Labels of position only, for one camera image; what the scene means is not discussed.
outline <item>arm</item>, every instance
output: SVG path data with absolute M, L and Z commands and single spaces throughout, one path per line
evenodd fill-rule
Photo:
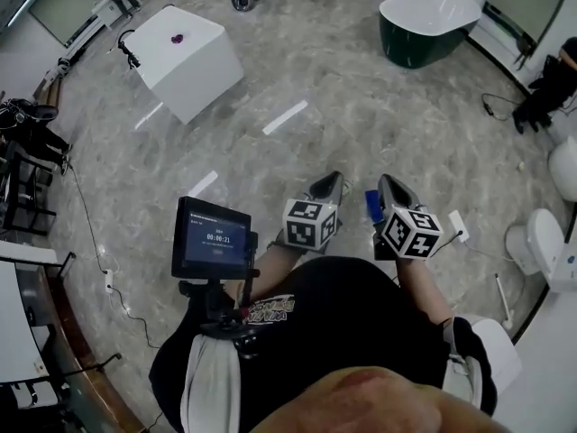
M 251 300 L 262 297 L 266 292 L 277 286 L 292 271 L 300 258 L 301 252 L 280 245 L 273 245 L 256 262 L 254 268 L 261 272 L 252 281 Z M 224 291 L 237 301 L 241 297 L 244 281 L 227 281 Z
M 569 56 L 567 54 L 567 51 L 565 51 L 563 48 L 561 48 L 561 50 L 559 51 L 559 57 L 567 64 L 569 64 L 569 66 L 571 66 L 572 68 L 574 68 L 575 70 L 577 70 L 577 62 L 575 62 L 571 56 Z
M 397 259 L 398 283 L 424 311 L 433 324 L 441 324 L 453 318 L 451 307 L 437 288 L 430 271 L 419 260 Z

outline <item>white desk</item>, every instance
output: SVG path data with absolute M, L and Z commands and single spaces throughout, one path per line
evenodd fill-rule
M 0 384 L 49 375 L 42 361 L 20 297 L 14 263 L 0 262 Z M 38 402 L 51 405 L 58 398 L 49 382 L 33 385 Z M 13 387 L 19 407 L 31 407 L 32 396 L 23 383 Z
M 172 37 L 182 35 L 180 43 Z M 167 6 L 124 39 L 146 86 L 183 124 L 243 78 L 222 25 Z
M 56 252 L 51 249 L 43 249 L 32 245 L 16 244 L 14 242 L 0 241 L 0 257 L 22 263 L 38 263 L 59 266 L 60 263 Z

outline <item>power strip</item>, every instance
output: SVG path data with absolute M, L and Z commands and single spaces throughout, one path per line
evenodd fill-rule
M 459 231 L 463 231 L 463 233 L 458 236 L 458 239 L 461 242 L 465 242 L 467 239 L 469 239 L 469 231 L 467 231 L 465 223 L 463 222 L 461 214 L 459 214 L 458 210 L 454 210 L 449 214 L 449 221 L 451 221 L 451 224 L 453 225 L 455 234 L 457 234 Z
M 105 286 L 106 286 L 106 293 L 112 293 L 112 288 L 114 287 L 113 284 L 114 273 L 112 270 L 106 270 L 105 274 Z

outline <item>shoe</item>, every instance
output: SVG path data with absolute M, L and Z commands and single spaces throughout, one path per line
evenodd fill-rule
M 521 123 L 521 119 L 519 118 L 517 111 L 513 111 L 513 122 L 515 122 L 515 128 L 519 132 L 519 134 L 523 134 L 525 130 L 523 130 L 523 124 Z
M 553 122 L 551 121 L 551 117 L 549 117 L 547 114 L 545 114 L 545 116 L 539 120 L 539 124 L 541 124 L 543 128 L 549 128 L 552 123 Z
M 67 156 L 62 158 L 62 165 L 60 165 L 60 175 L 66 175 L 66 172 L 69 170 L 70 166 L 70 159 Z
M 69 147 L 66 148 L 66 151 L 62 152 L 62 155 L 69 155 L 70 151 L 72 151 L 72 147 L 74 146 L 74 144 L 69 144 Z

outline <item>black chair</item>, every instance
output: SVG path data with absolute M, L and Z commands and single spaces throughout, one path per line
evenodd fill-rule
M 30 172 L 30 176 L 27 180 L 20 180 L 22 162 L 26 162 L 32 166 L 32 171 Z M 39 182 L 39 173 L 45 175 L 46 182 Z M 36 229 L 34 225 L 36 224 L 36 220 L 40 214 L 52 217 L 56 216 L 56 212 L 41 207 L 38 198 L 39 191 L 45 191 L 52 183 L 52 170 L 48 167 L 40 165 L 37 162 L 31 161 L 30 159 L 26 159 L 21 154 L 16 152 L 14 154 L 14 158 L 10 161 L 10 170 L 8 174 L 10 181 L 7 183 L 8 197 L 5 201 L 7 202 L 8 207 L 5 213 L 2 228 L 14 229 L 34 235 L 47 235 L 48 231 Z M 27 226 L 20 226 L 14 223 L 16 211 L 18 208 L 23 208 L 27 213 L 32 213 L 32 220 L 27 224 Z

